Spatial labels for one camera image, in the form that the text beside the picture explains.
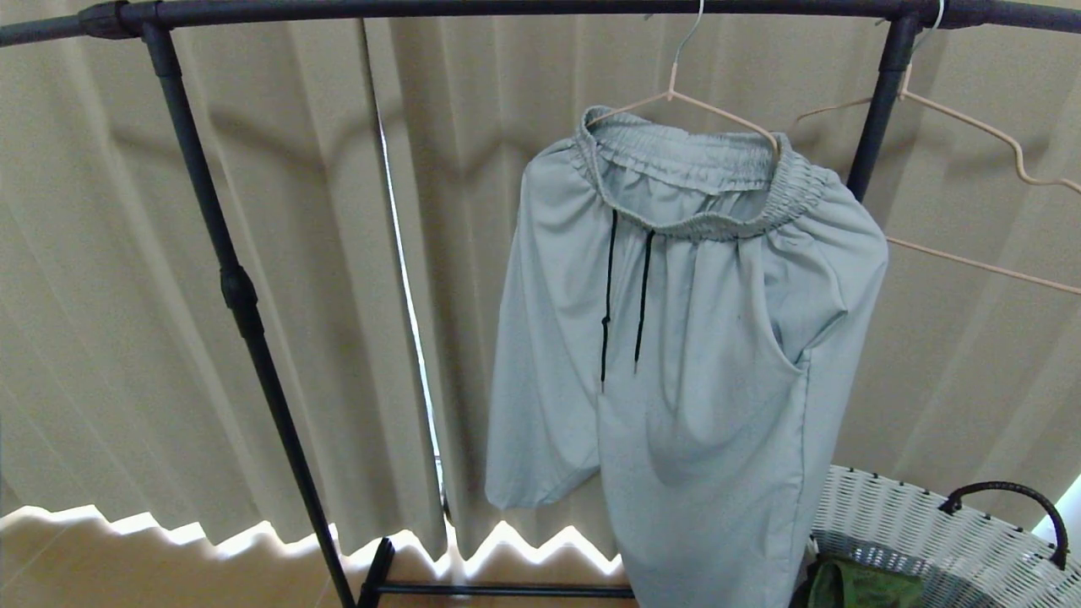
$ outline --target empty clothes hanger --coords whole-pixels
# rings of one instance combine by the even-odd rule
[[[709,104],[707,104],[705,102],[699,102],[698,100],[695,100],[694,97],[692,97],[690,95],[684,95],[683,93],[680,93],[679,91],[676,90],[676,72],[679,70],[679,56],[683,52],[683,47],[686,45],[686,43],[691,40],[691,37],[694,36],[694,32],[698,29],[698,24],[702,23],[702,14],[705,12],[705,10],[706,10],[706,1],[705,0],[698,0],[698,17],[695,19],[694,26],[691,28],[691,31],[689,31],[688,35],[685,37],[683,37],[683,41],[680,42],[679,47],[676,49],[676,58],[675,58],[675,61],[672,61],[672,71],[671,71],[671,75],[668,78],[668,89],[667,90],[662,91],[660,93],[657,93],[656,95],[646,97],[646,98],[644,98],[644,100],[642,100],[640,102],[635,102],[635,103],[632,103],[630,105],[623,106],[622,108],[617,108],[617,109],[614,109],[614,110],[612,110],[612,111],[610,111],[608,114],[601,115],[601,116],[595,118],[593,120],[590,120],[588,123],[586,123],[586,127],[592,127],[593,124],[596,124],[596,123],[604,120],[605,118],[610,118],[610,117],[613,117],[613,116],[615,116],[617,114],[623,114],[625,111],[630,111],[630,110],[632,110],[635,108],[644,106],[646,104],[652,104],[653,102],[659,102],[660,100],[666,100],[666,101],[669,101],[669,102],[672,101],[672,100],[679,100],[681,102],[685,102],[685,103],[689,103],[691,105],[698,106],[702,109],[706,109],[706,110],[709,110],[709,111],[711,111],[713,114],[720,115],[720,116],[722,116],[722,117],[731,120],[732,122],[735,122],[737,124],[746,127],[747,129],[750,129],[751,131],[758,133],[759,135],[762,135],[763,137],[765,137],[770,142],[770,147],[773,148],[773,156],[774,156],[774,158],[775,159],[776,158],[780,158],[780,144],[777,143],[777,138],[773,135],[773,133],[770,133],[765,129],[762,129],[758,124],[755,124],[753,122],[751,122],[751,121],[749,121],[749,120],[747,120],[745,118],[739,118],[738,116],[736,116],[736,115],[734,115],[732,113],[725,111],[725,110],[723,110],[721,108],[718,108],[718,107],[715,107],[715,106],[711,106],[711,105],[709,105]]]
[[[923,35],[923,37],[920,38],[920,40],[912,47],[912,53],[913,54],[916,53],[916,50],[920,47],[920,44],[922,44],[924,41],[926,41],[927,36],[930,36],[935,29],[938,28],[938,25],[942,23],[942,18],[943,18],[943,14],[945,12],[945,9],[946,9],[945,0],[939,0],[938,1],[938,18],[935,19],[935,24],[927,31],[927,34]],[[984,123],[984,122],[982,122],[979,120],[976,120],[976,119],[974,119],[974,118],[972,118],[972,117],[970,117],[967,115],[961,114],[961,113],[959,113],[959,111],[957,111],[957,110],[955,110],[952,108],[946,107],[946,106],[944,106],[942,104],[938,104],[937,102],[933,102],[933,101],[931,101],[931,100],[929,100],[926,97],[923,97],[921,95],[918,95],[918,94],[912,93],[911,91],[909,91],[908,90],[908,82],[909,82],[909,80],[911,78],[911,74],[912,74],[912,65],[911,65],[911,63],[909,63],[908,68],[905,70],[905,77],[902,80],[900,91],[897,94],[897,98],[898,100],[911,100],[911,101],[913,101],[913,102],[916,102],[916,103],[918,103],[918,104],[920,104],[920,105],[922,105],[924,107],[931,108],[931,109],[933,109],[935,111],[938,111],[940,114],[949,116],[950,118],[955,118],[957,120],[960,120],[961,122],[964,122],[965,124],[975,127],[976,129],[979,129],[980,131],[989,133],[989,134],[993,135],[995,137],[997,137],[999,140],[1005,142],[1006,144],[1010,145],[1011,148],[1013,148],[1014,160],[1016,161],[1015,162],[1015,169],[1017,171],[1017,176],[1020,177],[1020,180],[1023,182],[1025,182],[1026,184],[1031,184],[1033,186],[1065,186],[1065,187],[1067,187],[1067,188],[1069,188],[1069,189],[1071,189],[1071,190],[1073,190],[1073,191],[1076,191],[1078,194],[1081,194],[1081,185],[1078,185],[1076,182],[1071,182],[1070,180],[1052,180],[1052,181],[1045,181],[1045,180],[1037,180],[1037,179],[1032,177],[1031,175],[1029,175],[1028,172],[1025,170],[1025,156],[1024,156],[1024,151],[1022,150],[1020,144],[1017,142],[1017,140],[1011,137],[1010,135],[1007,135],[1005,133],[1003,133],[1001,130],[996,129],[996,128],[991,127],[990,124]],[[826,106],[826,107],[817,108],[817,109],[811,110],[809,113],[801,114],[800,116],[796,117],[796,121],[792,123],[792,127],[795,128],[796,124],[798,124],[800,120],[803,120],[804,118],[808,118],[810,116],[814,116],[816,114],[823,114],[823,113],[827,113],[827,111],[832,111],[835,109],[842,109],[842,108],[848,108],[848,107],[853,107],[853,106],[868,104],[868,103],[870,103],[870,101],[871,101],[870,97],[865,97],[865,98],[862,98],[862,100],[855,100],[855,101],[846,102],[846,103],[843,103],[843,104],[838,104],[838,105],[833,105],[833,106]],[[1005,276],[1005,277],[1011,277],[1011,278],[1014,278],[1014,279],[1018,279],[1018,280],[1023,280],[1023,281],[1026,281],[1026,282],[1039,285],[1039,286],[1042,286],[1042,287],[1047,287],[1047,288],[1055,289],[1055,290],[1058,290],[1058,291],[1063,291],[1063,292],[1066,292],[1066,293],[1072,293],[1075,295],[1081,295],[1081,288],[1078,288],[1078,287],[1073,287],[1073,286],[1060,283],[1060,282],[1057,282],[1057,281],[1052,281],[1052,280],[1043,279],[1043,278],[1040,278],[1040,277],[1035,277],[1032,275],[1026,275],[1024,273],[1018,273],[1016,270],[1010,270],[1007,268],[1002,268],[1000,266],[993,266],[991,264],[986,264],[984,262],[977,262],[975,260],[970,260],[967,257],[962,257],[960,255],[955,255],[952,253],[947,253],[945,251],[939,251],[937,249],[932,249],[930,247],[924,247],[922,244],[918,244],[918,243],[910,242],[910,241],[907,241],[907,240],[902,240],[902,239],[898,239],[898,238],[895,238],[895,237],[891,237],[891,236],[886,236],[885,239],[888,241],[896,244],[896,246],[904,247],[906,249],[911,249],[913,251],[919,251],[919,252],[925,253],[927,255],[934,255],[936,257],[942,257],[944,260],[949,260],[951,262],[957,262],[959,264],[965,264],[965,265],[972,266],[974,268],[980,268],[980,269],[987,270],[989,273],[995,273],[997,275],[1002,275],[1002,276]]]

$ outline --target black clothing rack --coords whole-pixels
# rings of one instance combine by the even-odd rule
[[[173,48],[170,30],[179,27],[299,19],[363,17],[558,15],[619,13],[696,13],[695,0],[179,0],[95,4],[75,15],[0,26],[0,47],[88,36],[111,40],[142,38],[172,118],[221,264],[222,294],[248,344],[290,467],[315,528],[331,580],[343,608],[375,608],[383,594],[510,595],[550,597],[630,598],[626,587],[496,586],[395,584],[386,581],[393,545],[383,539],[368,579],[353,599],[337,548],[331,538],[311,471],[289,412],[278,372],[264,335],[255,288],[240,265],[222,214],[199,133]],[[707,13],[858,16],[891,22],[875,95],[849,173],[848,186],[863,200],[885,135],[900,80],[912,53],[916,35],[938,17],[938,0],[706,0]],[[939,28],[1003,25],[1081,34],[1081,11],[999,0],[946,0]]]

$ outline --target tiled floor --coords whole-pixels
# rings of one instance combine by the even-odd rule
[[[4,608],[243,608],[341,606],[317,548],[283,553],[262,536],[244,551],[223,558],[205,540],[173,543],[157,528],[120,534],[97,517],[63,524],[15,518],[0,531],[0,606]],[[606,578],[573,547],[532,566],[513,548],[499,546],[477,582],[622,584]],[[366,567],[349,567],[353,593]],[[431,567],[410,547],[399,551],[390,578],[431,582]],[[630,608],[633,602],[555,598],[449,598],[386,596],[381,607],[475,606]]]

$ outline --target black basket handle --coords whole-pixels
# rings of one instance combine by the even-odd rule
[[[1055,552],[1051,554],[1049,559],[1052,564],[1058,566],[1059,570],[1066,569],[1066,553],[1069,552],[1069,540],[1066,538],[1066,524],[1063,523],[1063,516],[1058,514],[1058,510],[1055,508],[1055,505],[1050,500],[1047,500],[1047,497],[1041,494],[1032,488],[1029,488],[1028,486],[1012,484],[1010,481],[983,481],[980,484],[972,484],[971,486],[953,490],[953,492],[951,492],[946,499],[946,502],[938,506],[938,511],[948,515],[953,515],[961,508],[961,497],[973,492],[982,492],[984,490],[1005,490],[1007,492],[1015,492],[1026,495],[1040,503],[1040,506],[1042,506],[1043,510],[1047,512],[1047,516],[1051,517],[1051,523],[1055,526],[1055,537],[1058,539]]]

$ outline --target curtain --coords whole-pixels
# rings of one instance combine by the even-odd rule
[[[693,16],[368,21],[406,263],[432,382],[458,541],[469,554],[507,519],[532,543],[574,525],[614,551],[596,480],[536,512],[483,498],[488,392],[520,175],[589,105],[663,90]],[[867,96],[886,27],[867,19],[707,15],[678,89],[778,131],[842,175],[865,110],[791,129],[810,109]],[[1078,175],[1081,38],[987,27],[935,32],[912,90],[1016,135],[1037,175]],[[733,127],[679,103],[641,113],[691,131]],[[902,103],[866,204],[890,235],[1081,285],[1081,206],[1031,188],[1010,149]],[[893,248],[835,461],[948,492],[993,478],[1062,495],[1081,474],[1076,339],[1081,300]],[[1026,527],[1024,499],[971,504]]]
[[[3,4],[3,21],[81,3]],[[357,22],[177,31],[185,81],[341,548],[445,546]],[[137,40],[0,53],[4,507],[311,533]]]
[[[0,0],[0,19],[88,3]],[[692,22],[368,19],[175,34],[343,550],[409,528],[442,553],[426,381],[463,555],[501,520],[534,545],[573,525],[614,554],[597,479],[537,511],[486,504],[495,328],[525,163],[569,136],[587,106],[662,90]],[[707,15],[678,88],[789,131],[797,150],[843,175],[865,109],[791,123],[869,95],[885,32],[867,19]],[[920,48],[911,87],[1017,136],[1031,173],[1078,177],[1079,51],[1068,35],[939,31]],[[286,540],[309,533],[145,49],[5,49],[0,78],[0,500],[94,502],[110,518],[149,510],[168,527],[199,520],[212,540],[262,519]],[[733,128],[678,103],[642,114],[696,132]],[[900,103],[866,204],[898,238],[1081,285],[1078,199],[1022,184],[1012,162],[988,135]],[[835,462],[938,492],[1003,478],[1057,499],[1081,474],[1081,300],[891,254]],[[1026,527],[1040,517],[1022,499],[970,503]]]

